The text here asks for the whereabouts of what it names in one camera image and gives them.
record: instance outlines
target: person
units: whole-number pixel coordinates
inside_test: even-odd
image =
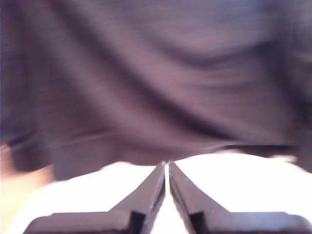
[[[1,141],[57,180],[236,149],[312,172],[310,0],[1,1]]]

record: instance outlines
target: white surface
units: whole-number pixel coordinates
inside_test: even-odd
[[[312,223],[312,174],[279,158],[209,154],[176,162],[230,212],[287,212]]]
[[[286,211],[312,221],[312,174],[278,158],[227,153],[194,156],[176,163],[202,191],[231,212]],[[154,168],[118,162],[99,172],[41,188],[31,196],[6,234],[22,234],[34,218],[52,213],[108,211],[135,190]],[[152,234],[166,233],[187,234],[170,195],[169,183],[152,230]]]

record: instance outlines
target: white table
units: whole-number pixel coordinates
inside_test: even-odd
[[[284,160],[219,153],[176,163],[203,192],[230,212],[285,211],[312,222],[312,174]],[[5,234],[22,234],[34,218],[52,213],[108,211],[154,168],[118,162],[98,172],[40,188]],[[166,233],[188,233],[173,203],[169,183],[152,230],[152,234]]]

